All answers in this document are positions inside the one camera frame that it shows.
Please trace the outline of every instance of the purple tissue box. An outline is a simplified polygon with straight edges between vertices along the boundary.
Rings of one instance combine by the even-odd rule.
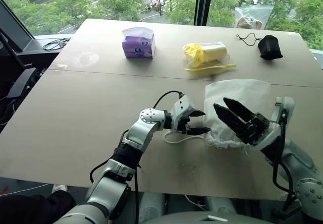
[[[127,58],[152,59],[155,52],[155,36],[152,35],[152,38],[126,36],[122,48]]]

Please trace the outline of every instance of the white fabric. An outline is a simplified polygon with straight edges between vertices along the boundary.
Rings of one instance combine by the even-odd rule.
[[[204,135],[205,142],[220,148],[244,146],[235,133],[218,118],[213,104],[227,107],[223,101],[223,97],[227,97],[239,101],[254,113],[261,113],[270,87],[270,83],[254,79],[224,80],[207,85],[204,125],[212,130]]]

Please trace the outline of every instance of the floor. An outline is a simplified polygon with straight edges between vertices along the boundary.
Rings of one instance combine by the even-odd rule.
[[[30,181],[22,181],[22,180],[13,180],[0,178],[0,191],[5,190],[5,193],[12,193],[16,191],[26,190],[30,188],[34,188],[37,186],[42,186],[39,188],[35,188],[28,191],[22,191],[18,194],[32,196],[32,195],[43,195],[48,196],[51,194],[52,185],[46,183],[37,183]],[[72,187],[69,186],[69,193],[74,197],[77,204],[84,203],[84,198],[86,195],[87,189],[81,187]],[[183,195],[170,195],[168,205],[168,213],[175,212],[183,212],[183,211],[198,211],[199,209],[189,203]],[[279,221],[276,218],[271,216],[271,210],[273,208],[281,208],[283,203],[281,201],[260,201],[260,208],[254,209],[252,203],[254,201],[249,200],[233,200],[233,203],[237,209],[238,214],[249,215],[252,216],[262,216],[262,219],[279,224],[303,224],[303,221],[300,218],[300,213],[292,216],[291,218],[285,221]],[[125,206],[125,209],[121,216],[115,220],[114,224],[122,224],[122,223],[130,223],[129,219],[134,220],[135,217],[135,197],[134,192],[131,193],[131,196]]]

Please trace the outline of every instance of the beige table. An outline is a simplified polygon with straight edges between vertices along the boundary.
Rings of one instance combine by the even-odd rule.
[[[155,33],[156,52],[153,60],[127,59],[122,50],[122,30],[143,26]],[[254,32],[258,38],[271,34],[278,38],[281,59],[260,58],[255,46],[239,41],[236,34]],[[192,73],[183,70],[182,47],[192,42],[222,41],[231,63],[238,67],[220,72]],[[57,56],[51,69],[153,76],[180,79],[259,79],[281,85],[323,87],[322,71],[305,42],[297,33],[246,30],[236,28],[197,27],[141,22],[88,19]]]

